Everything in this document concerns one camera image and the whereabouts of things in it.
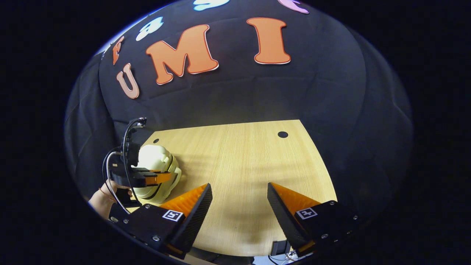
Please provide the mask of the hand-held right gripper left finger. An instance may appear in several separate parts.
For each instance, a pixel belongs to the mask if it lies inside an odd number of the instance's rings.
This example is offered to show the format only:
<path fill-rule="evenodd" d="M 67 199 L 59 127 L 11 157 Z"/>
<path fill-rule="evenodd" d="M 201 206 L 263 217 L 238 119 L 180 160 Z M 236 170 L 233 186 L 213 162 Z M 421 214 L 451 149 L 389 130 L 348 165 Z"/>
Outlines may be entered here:
<path fill-rule="evenodd" d="M 146 203 L 130 213 L 112 212 L 110 221 L 135 243 L 175 258 L 184 258 L 193 247 L 213 200 L 210 183 L 163 204 Z"/>

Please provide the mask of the pale yellow suitcase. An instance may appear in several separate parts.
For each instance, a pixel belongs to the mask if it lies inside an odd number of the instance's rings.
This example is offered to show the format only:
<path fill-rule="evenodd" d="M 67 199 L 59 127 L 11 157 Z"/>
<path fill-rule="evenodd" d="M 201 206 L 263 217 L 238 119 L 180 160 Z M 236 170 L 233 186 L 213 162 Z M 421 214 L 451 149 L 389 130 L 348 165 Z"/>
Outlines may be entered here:
<path fill-rule="evenodd" d="M 138 164 L 136 167 L 148 170 L 158 170 L 172 173 L 172 179 L 157 186 L 136 188 L 134 191 L 138 198 L 148 200 L 151 203 L 163 204 L 172 190 L 177 186 L 182 176 L 177 158 L 160 145 L 146 145 L 139 150 Z"/>

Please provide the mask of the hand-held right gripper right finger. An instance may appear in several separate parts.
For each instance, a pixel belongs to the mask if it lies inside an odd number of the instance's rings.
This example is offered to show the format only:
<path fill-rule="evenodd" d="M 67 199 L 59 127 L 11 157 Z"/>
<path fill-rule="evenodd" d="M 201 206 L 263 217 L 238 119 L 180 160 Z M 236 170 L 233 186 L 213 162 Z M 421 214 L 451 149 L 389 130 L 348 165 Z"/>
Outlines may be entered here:
<path fill-rule="evenodd" d="M 327 252 L 360 229 L 358 213 L 335 200 L 319 202 L 270 182 L 267 199 L 298 256 Z"/>

